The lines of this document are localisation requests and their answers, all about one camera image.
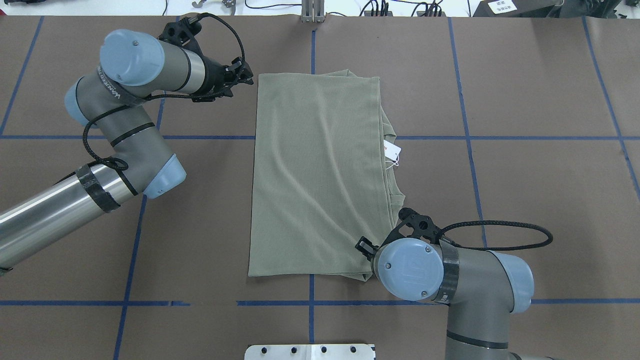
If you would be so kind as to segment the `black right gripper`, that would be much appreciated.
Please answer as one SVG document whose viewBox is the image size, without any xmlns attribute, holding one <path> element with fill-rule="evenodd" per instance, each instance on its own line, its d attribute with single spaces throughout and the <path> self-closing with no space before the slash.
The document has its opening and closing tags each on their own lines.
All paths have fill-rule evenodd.
<svg viewBox="0 0 640 360">
<path fill-rule="evenodd" d="M 382 250 L 382 247 L 396 240 L 407 238 L 425 239 L 431 244 L 438 244 L 444 234 L 442 228 L 435 225 L 430 216 L 419 214 L 408 207 L 400 209 L 398 219 L 400 219 L 400 223 L 388 233 L 382 244 L 374 244 L 365 236 L 362 236 L 356 242 L 355 249 L 365 256 L 367 260 L 372 261 L 375 255 Z"/>
</svg>

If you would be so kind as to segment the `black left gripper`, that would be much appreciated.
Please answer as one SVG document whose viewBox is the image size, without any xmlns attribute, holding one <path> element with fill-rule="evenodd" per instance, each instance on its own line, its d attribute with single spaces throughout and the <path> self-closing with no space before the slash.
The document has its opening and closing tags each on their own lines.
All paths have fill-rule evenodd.
<svg viewBox="0 0 640 360">
<path fill-rule="evenodd" d="M 235 37 L 241 55 L 231 64 L 220 64 L 206 57 L 195 38 L 202 30 L 203 17 L 183 17 L 165 25 L 158 40 L 180 48 L 189 62 L 189 70 L 183 86 L 170 94 L 158 98 L 191 100 L 194 103 L 213 102 L 217 98 L 233 96 L 231 88 L 238 84 L 253 85 L 253 72 L 245 59 L 245 49 L 236 30 L 221 17 L 214 19 L 222 23 Z"/>
</svg>

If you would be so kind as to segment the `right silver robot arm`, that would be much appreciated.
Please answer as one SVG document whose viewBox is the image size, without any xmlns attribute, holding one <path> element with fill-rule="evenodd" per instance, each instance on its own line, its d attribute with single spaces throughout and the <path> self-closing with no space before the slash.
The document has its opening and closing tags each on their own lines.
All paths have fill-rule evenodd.
<svg viewBox="0 0 640 360">
<path fill-rule="evenodd" d="M 539 225 L 480 219 L 437 227 L 432 219 L 404 207 L 400 223 L 382 244 L 361 237 L 355 248 L 388 292 L 410 302 L 448 307 L 447 360 L 527 360 L 509 349 L 510 315 L 531 305 L 535 281 L 530 266 L 512 251 L 548 246 L 553 234 Z M 446 232 L 462 227 L 505 226 L 539 231 L 539 243 L 510 247 L 468 247 Z"/>
</svg>

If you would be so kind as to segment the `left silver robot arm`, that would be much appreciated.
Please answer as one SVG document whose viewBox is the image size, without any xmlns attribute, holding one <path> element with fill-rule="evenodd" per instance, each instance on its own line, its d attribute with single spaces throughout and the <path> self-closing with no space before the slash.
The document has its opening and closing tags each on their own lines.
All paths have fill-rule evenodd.
<svg viewBox="0 0 640 360">
<path fill-rule="evenodd" d="M 204 19 L 216 20 L 237 42 L 240 54 L 229 64 L 203 53 L 197 35 Z M 157 36 L 130 29 L 107 34 L 96 68 L 64 98 L 67 113 L 82 125 L 80 141 L 91 159 L 1 214 L 1 274 L 130 199 L 158 198 L 185 180 L 186 170 L 145 104 L 213 102 L 233 96 L 239 84 L 253 84 L 245 48 L 216 14 L 188 14 Z"/>
</svg>

